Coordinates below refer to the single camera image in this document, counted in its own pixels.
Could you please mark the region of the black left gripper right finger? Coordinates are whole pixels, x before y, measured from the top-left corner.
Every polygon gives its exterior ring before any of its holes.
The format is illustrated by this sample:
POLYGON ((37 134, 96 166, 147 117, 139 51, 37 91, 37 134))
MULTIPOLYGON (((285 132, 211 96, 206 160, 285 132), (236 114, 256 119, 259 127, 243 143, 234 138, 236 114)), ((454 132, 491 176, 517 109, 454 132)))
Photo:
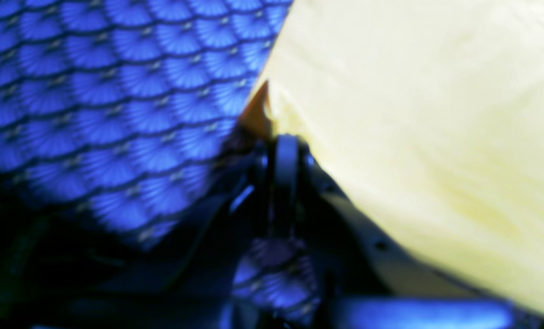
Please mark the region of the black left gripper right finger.
POLYGON ((276 231, 305 242, 321 296, 315 329, 511 329, 510 302, 420 264, 368 219, 299 137, 276 139, 276 231))

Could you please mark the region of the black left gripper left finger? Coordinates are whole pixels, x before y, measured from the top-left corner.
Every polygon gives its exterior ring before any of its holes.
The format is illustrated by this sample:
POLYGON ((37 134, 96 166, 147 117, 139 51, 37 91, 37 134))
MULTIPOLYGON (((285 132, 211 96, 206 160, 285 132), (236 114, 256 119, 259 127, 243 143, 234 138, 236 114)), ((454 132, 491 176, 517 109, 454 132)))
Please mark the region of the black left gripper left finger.
POLYGON ((45 290, 25 307, 45 329, 275 329, 273 312, 232 290, 241 258, 269 231, 275 140, 184 213, 151 252, 92 286, 45 290))

